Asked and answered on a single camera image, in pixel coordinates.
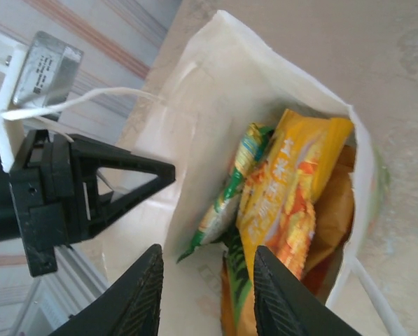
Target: white paper bag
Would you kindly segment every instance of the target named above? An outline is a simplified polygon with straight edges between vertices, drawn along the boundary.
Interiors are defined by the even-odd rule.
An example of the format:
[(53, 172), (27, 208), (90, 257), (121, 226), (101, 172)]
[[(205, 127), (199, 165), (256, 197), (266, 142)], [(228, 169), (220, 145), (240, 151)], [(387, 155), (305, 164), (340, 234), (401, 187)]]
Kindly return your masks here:
[[(149, 111), (133, 153), (175, 164), (176, 183), (122, 219), (132, 223), (129, 236), (140, 238), (132, 246), (121, 244), (120, 254), (139, 255), (155, 242), (164, 246), (161, 335), (194, 335), (196, 330), (198, 335), (221, 334), (222, 248), (201, 248), (178, 265), (176, 259), (219, 192), (247, 125), (276, 125), (285, 107), (302, 114), (344, 115), (355, 124), (358, 150), (353, 174), (354, 226), (327, 306), (331, 307), (340, 295), (352, 271), (390, 333), (404, 333), (356, 259), (384, 193), (386, 173), (352, 106), (273, 52), (248, 27), (224, 11), (219, 11), (188, 42), (160, 97), (163, 103), (154, 104)], [(121, 184), (131, 184), (128, 175)]]

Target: snack bag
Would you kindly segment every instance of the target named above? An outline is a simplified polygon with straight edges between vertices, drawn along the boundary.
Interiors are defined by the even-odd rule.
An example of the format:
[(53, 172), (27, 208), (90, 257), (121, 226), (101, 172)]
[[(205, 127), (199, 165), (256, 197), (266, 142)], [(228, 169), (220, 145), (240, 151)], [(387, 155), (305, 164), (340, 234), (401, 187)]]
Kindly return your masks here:
[(355, 164), (355, 148), (344, 146), (322, 195), (314, 205), (316, 229), (305, 261), (310, 272), (341, 244), (354, 217), (354, 193), (350, 173)]
[(253, 286), (238, 229), (233, 225), (225, 235), (228, 248), (221, 271), (221, 324), (226, 336), (256, 335)]
[(249, 125), (239, 144), (226, 187), (207, 210), (190, 247), (179, 257), (178, 262), (192, 254), (197, 247), (216, 241), (235, 219), (244, 181), (262, 157), (271, 133), (270, 127), (256, 123)]
[(286, 110), (257, 169), (246, 180), (238, 227), (249, 278), (258, 245), (266, 245), (300, 279), (315, 229), (313, 204), (330, 178), (353, 124)]

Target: green snack package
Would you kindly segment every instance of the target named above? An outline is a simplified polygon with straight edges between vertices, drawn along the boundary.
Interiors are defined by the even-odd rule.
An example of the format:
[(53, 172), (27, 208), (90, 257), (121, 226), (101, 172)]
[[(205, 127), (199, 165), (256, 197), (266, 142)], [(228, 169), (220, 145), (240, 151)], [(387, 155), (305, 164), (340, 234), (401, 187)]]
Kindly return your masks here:
[(228, 272), (230, 296), (227, 298), (222, 296), (221, 299), (230, 300), (234, 324), (235, 327), (238, 328), (243, 306), (251, 291), (252, 283), (249, 279), (249, 273), (246, 266), (242, 239), (236, 226), (229, 230), (224, 242), (228, 248), (228, 252), (225, 255), (225, 263)]
[(197, 247), (216, 242), (227, 230), (237, 215), (246, 177), (261, 159), (271, 135), (270, 127), (257, 123), (248, 126), (235, 155), (234, 167), (226, 187), (207, 210), (189, 248), (179, 257), (178, 262), (192, 254)]

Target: beige floor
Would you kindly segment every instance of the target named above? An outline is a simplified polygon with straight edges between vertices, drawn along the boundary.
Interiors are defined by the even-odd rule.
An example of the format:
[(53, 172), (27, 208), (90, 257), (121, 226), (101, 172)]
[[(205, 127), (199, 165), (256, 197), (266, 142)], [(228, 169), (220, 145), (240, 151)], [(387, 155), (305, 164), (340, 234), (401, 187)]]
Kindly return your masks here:
[[(158, 93), (187, 40), (225, 9), (277, 53), (353, 104), (391, 172), (391, 193), (360, 259), (410, 335), (418, 335), (418, 0), (183, 0), (146, 84)], [(137, 104), (119, 145), (130, 148), (148, 104)], [(133, 261), (94, 241), (114, 280)], [(351, 278), (335, 311), (364, 335), (387, 335)]]

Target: yellow snack package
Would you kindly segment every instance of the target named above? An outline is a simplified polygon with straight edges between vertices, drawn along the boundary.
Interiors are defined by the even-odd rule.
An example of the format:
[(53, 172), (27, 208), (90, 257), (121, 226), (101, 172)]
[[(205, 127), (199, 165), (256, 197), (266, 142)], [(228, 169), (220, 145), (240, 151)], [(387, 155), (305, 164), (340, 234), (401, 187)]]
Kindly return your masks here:
[(268, 246), (300, 278), (314, 234), (313, 203), (352, 129), (345, 118), (311, 118), (285, 111), (266, 160), (247, 178), (240, 201), (236, 226), (251, 281), (259, 245)]

